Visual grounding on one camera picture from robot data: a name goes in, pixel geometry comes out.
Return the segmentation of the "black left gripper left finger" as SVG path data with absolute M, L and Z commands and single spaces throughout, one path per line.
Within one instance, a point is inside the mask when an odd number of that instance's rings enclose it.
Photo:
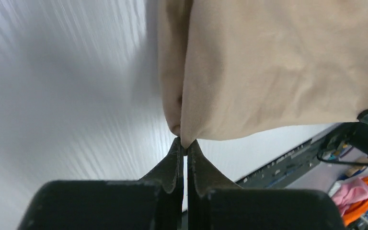
M 136 181 L 55 180 L 35 193 L 20 230 L 178 230 L 184 154 L 175 138 L 167 155 Z

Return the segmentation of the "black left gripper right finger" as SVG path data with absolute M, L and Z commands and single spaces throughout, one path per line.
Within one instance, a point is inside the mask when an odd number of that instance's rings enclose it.
M 324 192 L 246 189 L 218 170 L 197 141 L 187 149 L 188 227 L 191 230 L 343 230 Z

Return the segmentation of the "beige t shirt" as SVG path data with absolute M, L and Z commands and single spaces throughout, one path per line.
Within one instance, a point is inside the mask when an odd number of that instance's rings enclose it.
M 158 76 L 184 147 L 368 109 L 368 0 L 160 0 Z

